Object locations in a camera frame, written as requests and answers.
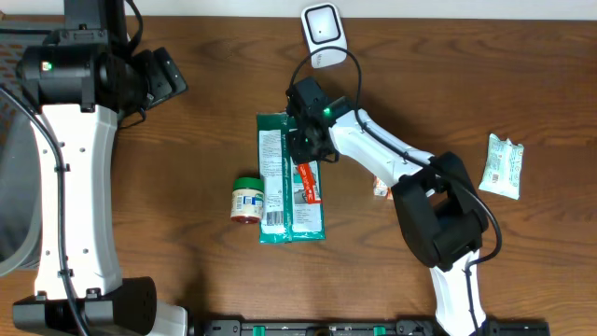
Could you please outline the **red adhesive tube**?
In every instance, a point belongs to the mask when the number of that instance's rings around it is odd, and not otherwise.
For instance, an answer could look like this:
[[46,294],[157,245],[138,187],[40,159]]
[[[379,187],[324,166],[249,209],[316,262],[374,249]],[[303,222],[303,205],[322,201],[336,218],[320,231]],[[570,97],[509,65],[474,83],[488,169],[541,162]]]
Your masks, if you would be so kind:
[[314,174],[309,163],[302,163],[297,166],[300,175],[307,204],[320,204],[322,202]]

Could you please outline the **green 3M adhesive package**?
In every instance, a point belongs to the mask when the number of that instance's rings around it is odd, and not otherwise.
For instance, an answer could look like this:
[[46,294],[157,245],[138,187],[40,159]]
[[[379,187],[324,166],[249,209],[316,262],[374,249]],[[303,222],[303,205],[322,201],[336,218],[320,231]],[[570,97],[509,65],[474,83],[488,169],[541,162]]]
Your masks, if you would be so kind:
[[[323,204],[307,204],[297,165],[288,151],[285,136],[290,119],[285,113],[257,115],[258,165],[265,190],[259,235],[262,244],[326,238]],[[320,164],[309,164],[322,199]]]

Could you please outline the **green-lidded small jar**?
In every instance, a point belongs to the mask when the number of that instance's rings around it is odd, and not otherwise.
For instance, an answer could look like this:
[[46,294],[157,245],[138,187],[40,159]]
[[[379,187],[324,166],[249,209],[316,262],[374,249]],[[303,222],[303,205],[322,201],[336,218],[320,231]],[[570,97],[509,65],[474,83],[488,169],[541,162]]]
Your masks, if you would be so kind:
[[240,177],[233,183],[230,219],[242,224],[257,224],[264,214],[264,182]]

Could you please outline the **mint green wipes pack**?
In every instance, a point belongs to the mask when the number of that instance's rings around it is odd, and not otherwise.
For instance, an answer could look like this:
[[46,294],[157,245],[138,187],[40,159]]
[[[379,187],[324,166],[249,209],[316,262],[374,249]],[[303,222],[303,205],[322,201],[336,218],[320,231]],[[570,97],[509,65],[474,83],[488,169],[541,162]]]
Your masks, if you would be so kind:
[[496,134],[491,133],[479,190],[518,200],[523,153],[522,144],[516,145],[509,138],[501,140]]

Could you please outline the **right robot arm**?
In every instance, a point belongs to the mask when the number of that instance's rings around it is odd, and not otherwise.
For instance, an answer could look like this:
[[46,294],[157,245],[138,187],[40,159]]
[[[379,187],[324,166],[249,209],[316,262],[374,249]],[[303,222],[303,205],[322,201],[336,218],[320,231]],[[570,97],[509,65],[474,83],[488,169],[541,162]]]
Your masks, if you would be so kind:
[[346,156],[390,186],[403,239],[430,270],[438,324],[449,335],[479,335],[486,315],[476,263],[488,220],[462,161],[409,146],[347,98],[289,94],[287,100],[297,126],[287,136],[293,161]]

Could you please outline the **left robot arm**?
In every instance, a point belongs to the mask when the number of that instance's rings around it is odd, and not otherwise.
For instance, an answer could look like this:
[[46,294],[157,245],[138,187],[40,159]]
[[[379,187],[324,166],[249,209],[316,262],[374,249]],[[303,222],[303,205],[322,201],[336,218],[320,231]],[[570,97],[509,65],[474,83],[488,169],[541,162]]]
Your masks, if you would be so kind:
[[152,278],[126,278],[113,234],[111,160],[131,114],[186,91],[166,49],[139,50],[132,0],[67,1],[64,26],[28,47],[14,103],[33,128],[41,182],[41,256],[17,329],[37,335],[190,336],[188,308],[161,301]]

